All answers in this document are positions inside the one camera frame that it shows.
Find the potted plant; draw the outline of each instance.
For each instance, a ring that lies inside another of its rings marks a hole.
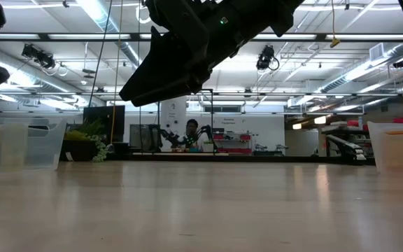
[[[64,135],[61,161],[103,162],[106,159],[106,145],[102,142],[104,126],[100,120],[85,121],[80,127],[67,130]]]

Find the window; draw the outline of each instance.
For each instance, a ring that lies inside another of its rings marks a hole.
[[[241,105],[228,105],[228,106],[213,106],[214,113],[240,113],[241,112]],[[211,112],[211,106],[204,107],[205,112]]]

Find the ceiling beam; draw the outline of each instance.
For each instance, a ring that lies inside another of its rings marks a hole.
[[[365,34],[365,33],[339,33],[336,37],[342,43],[368,43],[368,42],[395,42],[403,43],[403,34]],[[151,34],[122,33],[121,41],[147,42]],[[108,34],[106,42],[117,42],[119,34]],[[0,41],[7,42],[102,42],[104,35],[101,33],[0,33]],[[326,33],[287,33],[277,37],[272,33],[258,34],[252,42],[331,42],[332,35]]]

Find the clear plastic bin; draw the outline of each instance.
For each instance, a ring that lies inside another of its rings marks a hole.
[[[65,129],[61,118],[0,118],[0,173],[56,169]]]
[[[378,172],[403,172],[403,124],[368,123]]]

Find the person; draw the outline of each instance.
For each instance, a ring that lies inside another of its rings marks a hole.
[[[199,151],[203,152],[203,143],[209,141],[206,133],[198,136],[197,130],[199,128],[199,123],[195,119],[190,119],[186,123],[186,135],[179,139],[179,141],[186,141],[186,148],[198,148]]]

